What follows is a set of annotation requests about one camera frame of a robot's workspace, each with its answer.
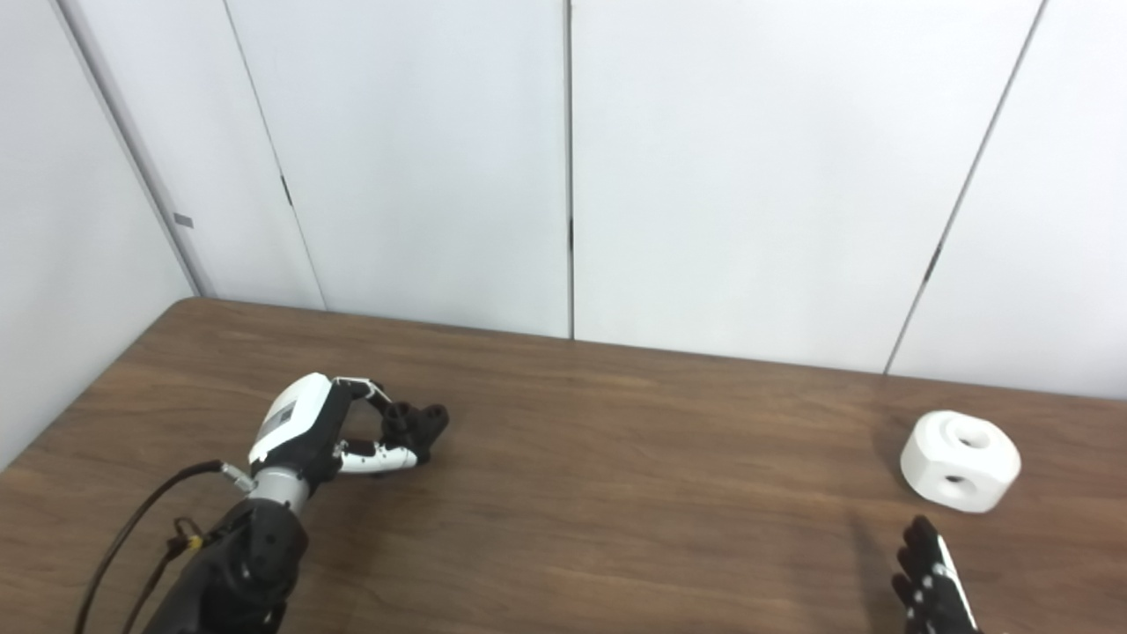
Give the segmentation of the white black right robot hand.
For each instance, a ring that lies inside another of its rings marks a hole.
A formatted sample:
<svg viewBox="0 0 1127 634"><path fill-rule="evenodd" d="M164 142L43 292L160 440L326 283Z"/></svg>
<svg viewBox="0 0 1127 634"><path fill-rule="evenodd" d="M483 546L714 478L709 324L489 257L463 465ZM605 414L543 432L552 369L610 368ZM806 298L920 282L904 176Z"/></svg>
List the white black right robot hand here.
<svg viewBox="0 0 1127 634"><path fill-rule="evenodd" d="M896 559L900 571L891 587L905 609L906 633L979 633L953 555L924 515L902 533Z"/></svg>

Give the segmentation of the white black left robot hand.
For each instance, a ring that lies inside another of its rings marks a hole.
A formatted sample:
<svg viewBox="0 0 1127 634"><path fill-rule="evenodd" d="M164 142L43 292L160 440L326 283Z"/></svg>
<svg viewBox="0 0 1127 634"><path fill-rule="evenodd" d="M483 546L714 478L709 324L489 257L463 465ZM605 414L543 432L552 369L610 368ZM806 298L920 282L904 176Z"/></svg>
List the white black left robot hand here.
<svg viewBox="0 0 1127 634"><path fill-rule="evenodd" d="M343 423L357 401L367 402L383 417L379 440L343 437ZM378 382L307 374L270 404L248 456L251 475L284 468L317 490L339 474L373 475L420 466L431 461L431 446L410 413L406 402L392 402Z"/></svg>

